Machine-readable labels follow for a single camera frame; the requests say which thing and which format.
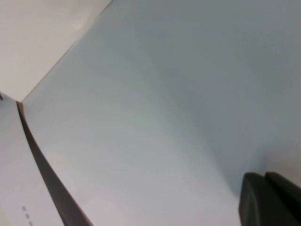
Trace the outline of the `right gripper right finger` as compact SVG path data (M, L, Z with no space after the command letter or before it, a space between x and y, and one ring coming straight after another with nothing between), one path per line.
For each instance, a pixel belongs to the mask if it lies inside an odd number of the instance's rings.
M282 202L289 208L301 207L301 188L275 172L267 172L265 179L271 184Z

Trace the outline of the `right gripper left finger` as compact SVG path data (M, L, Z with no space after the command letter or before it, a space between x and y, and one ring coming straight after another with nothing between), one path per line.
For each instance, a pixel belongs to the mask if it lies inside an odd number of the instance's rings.
M301 208L287 207L271 184L257 173L243 176L239 199L242 226L299 226Z

